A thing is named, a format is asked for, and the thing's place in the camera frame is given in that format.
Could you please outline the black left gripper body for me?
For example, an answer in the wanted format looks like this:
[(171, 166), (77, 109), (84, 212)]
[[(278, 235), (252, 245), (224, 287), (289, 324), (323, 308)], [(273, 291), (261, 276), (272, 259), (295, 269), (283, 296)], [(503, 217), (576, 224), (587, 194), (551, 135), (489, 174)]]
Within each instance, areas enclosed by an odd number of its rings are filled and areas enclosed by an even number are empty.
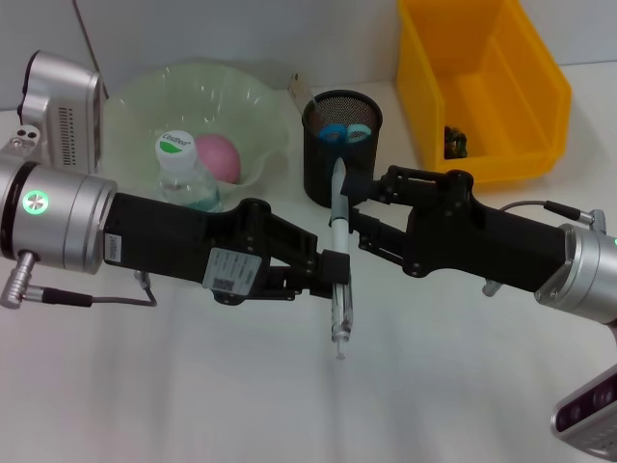
[(256, 199), (210, 213), (118, 193), (103, 228), (104, 262), (200, 284), (222, 304), (263, 299), (270, 214)]

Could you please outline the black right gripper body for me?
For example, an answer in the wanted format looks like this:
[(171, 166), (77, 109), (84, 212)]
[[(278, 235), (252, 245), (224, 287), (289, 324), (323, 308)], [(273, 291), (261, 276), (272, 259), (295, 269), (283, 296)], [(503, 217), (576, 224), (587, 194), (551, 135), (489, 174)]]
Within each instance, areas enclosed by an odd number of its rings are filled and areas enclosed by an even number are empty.
[(565, 232), (488, 207), (472, 187), (470, 174), (450, 171), (409, 189), (404, 272), (454, 269), (537, 291), (566, 261)]

